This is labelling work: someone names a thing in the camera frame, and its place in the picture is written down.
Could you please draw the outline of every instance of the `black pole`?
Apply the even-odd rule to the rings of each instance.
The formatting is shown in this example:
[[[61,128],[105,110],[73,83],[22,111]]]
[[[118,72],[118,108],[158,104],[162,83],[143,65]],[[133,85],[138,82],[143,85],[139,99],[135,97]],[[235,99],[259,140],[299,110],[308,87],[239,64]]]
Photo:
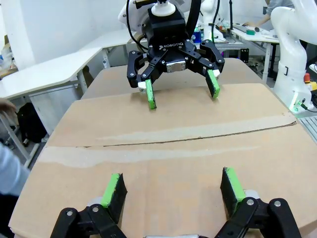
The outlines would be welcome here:
[[[232,21],[232,0],[229,0],[230,5],[230,29],[233,30],[233,21]]]

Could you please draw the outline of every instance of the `robotiq logo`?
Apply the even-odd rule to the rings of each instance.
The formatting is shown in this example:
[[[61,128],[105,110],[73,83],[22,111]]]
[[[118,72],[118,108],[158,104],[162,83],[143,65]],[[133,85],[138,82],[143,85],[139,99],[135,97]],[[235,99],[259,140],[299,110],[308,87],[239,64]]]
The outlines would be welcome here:
[[[175,44],[169,44],[169,45],[165,45],[165,46],[159,46],[159,50],[163,49],[163,48],[167,48],[167,47],[174,47],[174,46],[183,46],[184,44],[181,43],[175,43]]]

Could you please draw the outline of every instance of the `orange object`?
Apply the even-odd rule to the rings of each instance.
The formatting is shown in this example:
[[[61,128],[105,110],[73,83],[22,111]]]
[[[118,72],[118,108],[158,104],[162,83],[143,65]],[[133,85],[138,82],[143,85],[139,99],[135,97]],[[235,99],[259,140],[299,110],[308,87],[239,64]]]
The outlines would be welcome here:
[[[309,73],[305,73],[304,82],[309,83],[311,81],[311,76]]]

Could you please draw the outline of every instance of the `metal grate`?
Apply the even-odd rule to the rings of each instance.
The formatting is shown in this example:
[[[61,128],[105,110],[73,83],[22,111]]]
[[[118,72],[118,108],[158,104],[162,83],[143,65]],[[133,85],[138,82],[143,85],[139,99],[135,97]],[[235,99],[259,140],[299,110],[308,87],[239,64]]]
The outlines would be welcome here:
[[[316,117],[307,117],[299,118],[299,121],[304,125],[305,129],[308,131],[309,135],[317,143],[317,116]]]

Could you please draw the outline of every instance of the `person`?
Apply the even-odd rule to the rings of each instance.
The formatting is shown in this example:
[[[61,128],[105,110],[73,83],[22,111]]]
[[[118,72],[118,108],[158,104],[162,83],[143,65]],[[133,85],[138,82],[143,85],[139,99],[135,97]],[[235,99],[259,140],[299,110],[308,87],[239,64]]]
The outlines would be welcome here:
[[[273,9],[279,6],[287,6],[294,8],[294,5],[291,0],[265,0],[267,4],[267,9],[266,9],[266,15],[257,23],[253,23],[251,21],[248,21],[243,24],[243,26],[252,26],[252,27],[260,27],[267,21],[271,19],[271,13]]]
[[[0,113],[15,114],[15,106],[0,98]],[[13,238],[8,227],[13,209],[28,178],[29,170],[23,167],[19,158],[0,143],[0,234]]]

